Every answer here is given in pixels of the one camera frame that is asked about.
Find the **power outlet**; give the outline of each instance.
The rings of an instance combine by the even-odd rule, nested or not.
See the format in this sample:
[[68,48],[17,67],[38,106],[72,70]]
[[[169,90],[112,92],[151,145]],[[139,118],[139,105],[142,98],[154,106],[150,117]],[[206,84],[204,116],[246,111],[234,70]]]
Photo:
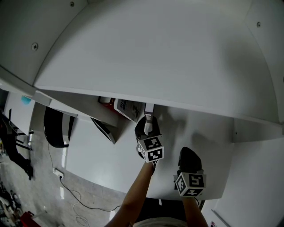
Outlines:
[[59,171],[57,168],[53,168],[53,173],[54,173],[55,175],[57,175],[58,177],[61,177],[61,178],[64,177],[64,173],[61,172],[61,171]]

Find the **black and white marker cube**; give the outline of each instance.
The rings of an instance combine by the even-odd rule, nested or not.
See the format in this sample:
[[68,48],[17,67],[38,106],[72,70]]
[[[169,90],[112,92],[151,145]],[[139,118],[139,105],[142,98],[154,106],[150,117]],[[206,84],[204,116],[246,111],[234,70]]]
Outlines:
[[206,175],[181,172],[176,180],[180,196],[197,197],[206,187]]
[[162,135],[159,135],[138,141],[140,152],[146,162],[152,162],[164,158],[162,137]]

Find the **white box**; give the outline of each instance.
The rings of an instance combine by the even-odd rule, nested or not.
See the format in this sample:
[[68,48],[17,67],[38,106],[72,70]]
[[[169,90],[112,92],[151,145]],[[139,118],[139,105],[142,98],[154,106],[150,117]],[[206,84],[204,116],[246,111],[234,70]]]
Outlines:
[[127,119],[137,122],[140,113],[141,103],[116,98],[114,109]]
[[141,154],[146,162],[152,162],[164,158],[164,146],[162,145],[162,135],[139,140]]
[[197,197],[206,187],[206,175],[181,172],[175,184],[180,196]]

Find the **screw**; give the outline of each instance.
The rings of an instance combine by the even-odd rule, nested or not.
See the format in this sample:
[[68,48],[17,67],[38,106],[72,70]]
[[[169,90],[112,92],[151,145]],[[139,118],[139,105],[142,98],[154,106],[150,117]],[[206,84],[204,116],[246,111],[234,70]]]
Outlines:
[[37,43],[32,44],[32,51],[37,51],[38,48],[39,48],[39,45]]

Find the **forearm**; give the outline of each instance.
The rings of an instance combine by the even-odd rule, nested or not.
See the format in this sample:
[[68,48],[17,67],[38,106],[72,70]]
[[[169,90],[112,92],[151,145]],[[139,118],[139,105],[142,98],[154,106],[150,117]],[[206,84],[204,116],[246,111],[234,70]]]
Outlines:
[[153,173],[152,163],[144,163],[136,180],[134,181],[127,195],[125,196],[125,199],[122,204],[123,206],[139,208],[139,209],[142,208],[146,198],[152,173]]
[[118,213],[106,226],[128,226],[128,223],[135,223],[144,204],[152,173],[153,164],[144,163]]
[[182,202],[188,226],[208,227],[194,198],[183,197]]

